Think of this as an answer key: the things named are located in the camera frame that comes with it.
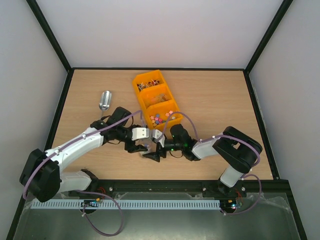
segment metal scoop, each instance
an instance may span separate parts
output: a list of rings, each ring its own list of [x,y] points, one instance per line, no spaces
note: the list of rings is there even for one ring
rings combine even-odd
[[[111,102],[111,92],[105,91],[102,93],[99,103],[99,108],[101,109],[101,118],[104,115],[104,111],[108,110]]]

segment table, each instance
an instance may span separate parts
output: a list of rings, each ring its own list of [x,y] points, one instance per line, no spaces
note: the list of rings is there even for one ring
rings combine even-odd
[[[147,70],[76,69],[66,97],[56,131],[53,147],[82,133],[101,117],[99,101],[102,92],[111,91],[111,115],[121,106],[130,112],[140,109],[132,80]],[[180,108],[194,122],[199,137],[206,139],[233,126],[258,141],[260,131],[242,71],[163,70],[161,71]],[[139,117],[134,118],[140,124]],[[181,123],[195,137],[186,118]],[[66,172],[88,169],[99,179],[112,180],[216,180],[228,166],[221,156],[200,161],[174,158],[168,154],[160,163],[142,158],[139,153],[127,153],[124,143],[105,144],[78,158]],[[272,174],[266,152],[252,173],[271,180]]]

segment orange container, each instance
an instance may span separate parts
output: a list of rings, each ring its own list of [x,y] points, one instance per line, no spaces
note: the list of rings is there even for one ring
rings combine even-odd
[[[149,129],[162,131],[165,123],[154,125],[151,116],[155,118],[159,114],[162,120],[167,121],[166,113],[180,111],[164,76],[160,70],[146,72],[137,75],[132,85]],[[175,119],[169,120],[167,128],[179,124],[183,118],[179,113],[174,114],[173,117]]]

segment robotic arm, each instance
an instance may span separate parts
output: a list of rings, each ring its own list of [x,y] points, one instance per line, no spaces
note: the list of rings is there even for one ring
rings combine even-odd
[[[181,151],[182,155],[190,161],[199,161],[205,157],[220,154],[230,164],[219,179],[221,186],[218,186],[218,189],[222,193],[228,192],[228,189],[232,188],[243,174],[248,173],[257,159],[256,154],[249,147],[240,144],[238,148],[235,148],[234,146],[237,144],[235,140],[212,138],[199,142],[192,139],[181,124],[171,127],[171,139],[166,138],[165,135],[159,139],[162,132],[157,129],[150,130],[134,124],[125,127],[128,120],[108,130],[87,136],[97,130],[114,125],[129,115],[131,115],[131,112],[123,107],[117,107],[106,122],[103,121],[103,118],[94,121],[82,134],[63,145],[48,149],[45,152],[39,149],[32,151],[20,176],[20,183],[25,186],[39,164],[56,153],[36,173],[28,186],[28,190],[40,202],[46,202],[60,192],[72,190],[95,191],[98,187],[98,179],[90,171],[83,169],[78,172],[65,173],[63,170],[85,153],[112,140],[124,142],[124,149],[128,153],[142,152],[143,157],[157,162],[160,162],[160,157],[167,157],[167,151]],[[231,126],[227,127],[223,134],[250,144],[259,154],[262,151],[258,142]],[[151,148],[144,145],[136,145],[137,140],[145,139],[156,142],[155,152],[151,152]]]

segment gray floor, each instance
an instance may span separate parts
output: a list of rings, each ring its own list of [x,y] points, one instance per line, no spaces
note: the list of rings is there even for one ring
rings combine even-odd
[[[265,197],[268,200],[260,201],[250,212],[236,216],[223,216],[218,210],[124,210],[124,230],[112,240],[300,239],[285,194]],[[90,219],[107,233],[115,232],[120,223],[117,210],[97,210]],[[105,238],[90,227],[79,210],[25,209],[14,239]]]

